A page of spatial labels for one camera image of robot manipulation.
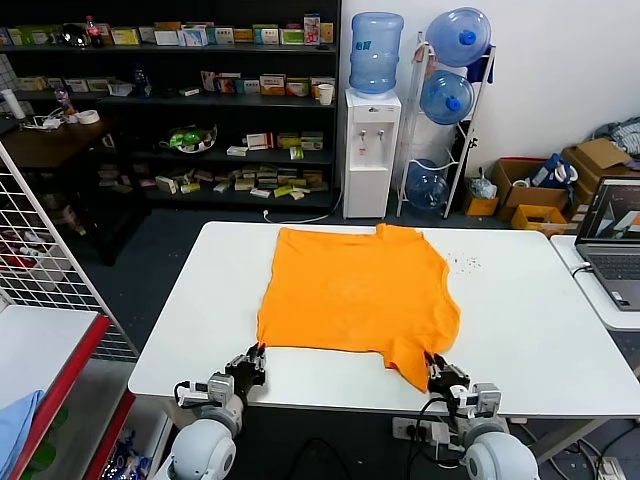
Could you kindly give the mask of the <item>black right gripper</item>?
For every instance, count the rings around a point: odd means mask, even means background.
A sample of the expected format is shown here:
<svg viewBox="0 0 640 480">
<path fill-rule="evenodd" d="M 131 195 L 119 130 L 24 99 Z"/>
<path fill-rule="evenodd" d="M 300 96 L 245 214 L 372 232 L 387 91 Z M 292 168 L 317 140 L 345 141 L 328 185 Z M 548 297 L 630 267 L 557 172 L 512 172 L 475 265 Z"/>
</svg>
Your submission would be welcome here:
<svg viewBox="0 0 640 480">
<path fill-rule="evenodd" d="M 427 367 L 428 391 L 442 397 L 451 397 L 451 388 L 461 386 L 468 388 L 470 377 L 459 367 L 448 364 L 439 354 L 424 353 Z"/>
</svg>

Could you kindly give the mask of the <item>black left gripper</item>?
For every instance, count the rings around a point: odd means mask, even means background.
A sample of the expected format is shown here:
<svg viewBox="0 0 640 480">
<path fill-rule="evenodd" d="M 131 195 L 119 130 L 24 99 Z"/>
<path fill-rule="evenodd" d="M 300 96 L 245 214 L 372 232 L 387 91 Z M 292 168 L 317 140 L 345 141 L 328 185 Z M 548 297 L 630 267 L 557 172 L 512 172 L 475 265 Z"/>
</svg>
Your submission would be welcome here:
<svg viewBox="0 0 640 480">
<path fill-rule="evenodd" d="M 262 386 L 266 381 L 266 345 L 252 345 L 245 354 L 236 356 L 225 366 L 224 373 L 234 380 L 234 394 L 243 403 L 254 386 Z"/>
</svg>

